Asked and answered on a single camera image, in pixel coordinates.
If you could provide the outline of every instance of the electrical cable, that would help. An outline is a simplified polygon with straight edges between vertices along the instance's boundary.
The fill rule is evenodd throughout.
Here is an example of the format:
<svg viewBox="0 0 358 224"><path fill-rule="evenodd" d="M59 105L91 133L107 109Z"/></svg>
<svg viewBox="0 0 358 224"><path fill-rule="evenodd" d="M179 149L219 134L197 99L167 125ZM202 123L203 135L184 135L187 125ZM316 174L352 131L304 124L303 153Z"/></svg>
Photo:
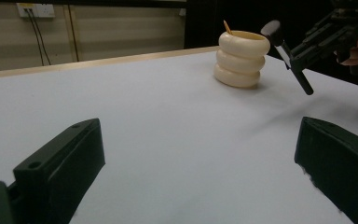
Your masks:
<svg viewBox="0 0 358 224"><path fill-rule="evenodd" d="M48 57L48 54L46 53L45 43L43 41L42 34L40 33L39 26L37 25L36 19L34 18L34 13L32 10L30 10L30 11L31 11L32 18L34 19L34 24L36 25L37 32L39 33L40 40L42 41L43 51L45 52L46 58L48 59L48 64L51 65L50 58Z"/></svg>
<svg viewBox="0 0 358 224"><path fill-rule="evenodd" d="M25 10L25 12L28 14L28 18L30 19L31 24L32 24L32 27L34 28L34 23L33 23L33 20L32 20L32 18L31 18L31 14L30 14L30 12L28 11L28 8L26 8L26 9L24 9L24 10ZM40 49L40 42L39 42L39 37L37 36L36 28L34 28L34 35L36 36L36 40L37 40L37 46L38 46L38 49L39 49L40 60L42 61L42 65L45 66L45 62L43 61L42 50Z"/></svg>

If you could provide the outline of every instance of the robotic arm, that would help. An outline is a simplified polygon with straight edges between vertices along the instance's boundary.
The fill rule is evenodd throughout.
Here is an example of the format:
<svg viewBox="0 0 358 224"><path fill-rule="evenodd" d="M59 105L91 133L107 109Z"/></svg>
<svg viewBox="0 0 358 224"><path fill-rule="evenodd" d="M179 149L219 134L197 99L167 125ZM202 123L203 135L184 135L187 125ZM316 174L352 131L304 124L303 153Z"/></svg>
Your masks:
<svg viewBox="0 0 358 224"><path fill-rule="evenodd" d="M302 70L334 52L337 53L338 62L344 62L350 58L350 50L358 40L358 0L331 2L335 9L317 22L294 49L289 49L284 42L279 21L271 21L261 30L261 34L275 46L308 95L313 94L313 89ZM358 76L358 65L351 66L351 74Z"/></svg>

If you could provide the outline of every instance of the white tabletop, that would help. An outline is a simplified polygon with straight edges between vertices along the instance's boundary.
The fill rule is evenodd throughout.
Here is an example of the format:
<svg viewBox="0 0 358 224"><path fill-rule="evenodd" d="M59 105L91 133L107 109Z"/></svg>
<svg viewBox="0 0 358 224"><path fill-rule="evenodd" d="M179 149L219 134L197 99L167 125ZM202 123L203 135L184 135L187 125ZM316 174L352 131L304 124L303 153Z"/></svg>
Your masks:
<svg viewBox="0 0 358 224"><path fill-rule="evenodd" d="M106 165L71 223L351 221L294 163L304 116L358 134L358 86L267 57L257 90L213 78L215 53L0 77L0 180L55 135L102 123Z"/></svg>

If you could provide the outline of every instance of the wall outlet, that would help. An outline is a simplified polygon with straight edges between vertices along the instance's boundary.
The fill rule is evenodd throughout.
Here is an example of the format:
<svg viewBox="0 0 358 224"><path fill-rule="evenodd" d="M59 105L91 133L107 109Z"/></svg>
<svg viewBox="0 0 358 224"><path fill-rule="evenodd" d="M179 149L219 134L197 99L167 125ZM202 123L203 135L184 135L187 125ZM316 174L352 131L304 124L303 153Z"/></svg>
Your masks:
<svg viewBox="0 0 358 224"><path fill-rule="evenodd" d="M52 4L34 4L34 3L18 3L17 9L19 10L20 17L28 18L26 9L32 10L36 18L54 18L54 7Z"/></svg>

